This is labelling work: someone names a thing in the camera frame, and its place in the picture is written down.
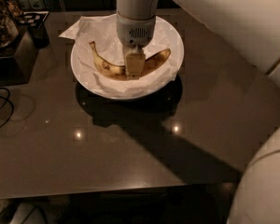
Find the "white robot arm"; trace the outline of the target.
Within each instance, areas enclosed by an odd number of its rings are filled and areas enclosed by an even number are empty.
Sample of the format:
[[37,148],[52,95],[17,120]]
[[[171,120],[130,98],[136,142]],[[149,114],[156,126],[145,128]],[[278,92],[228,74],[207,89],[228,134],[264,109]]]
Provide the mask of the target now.
[[[173,0],[226,39],[259,70],[280,64],[280,0]],[[151,41],[158,0],[117,0],[118,37],[124,47]],[[227,224],[280,224],[280,128],[247,165]]]

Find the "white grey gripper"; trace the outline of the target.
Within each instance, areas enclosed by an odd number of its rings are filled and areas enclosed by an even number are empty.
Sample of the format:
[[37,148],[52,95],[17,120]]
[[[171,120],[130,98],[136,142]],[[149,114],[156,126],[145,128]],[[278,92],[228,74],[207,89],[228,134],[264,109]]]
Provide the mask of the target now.
[[125,52],[126,76],[128,79],[138,79],[142,74],[146,61],[146,54],[142,48],[151,42],[154,36],[155,23],[156,17],[148,20],[132,20],[117,13],[119,41],[124,47],[131,48]]

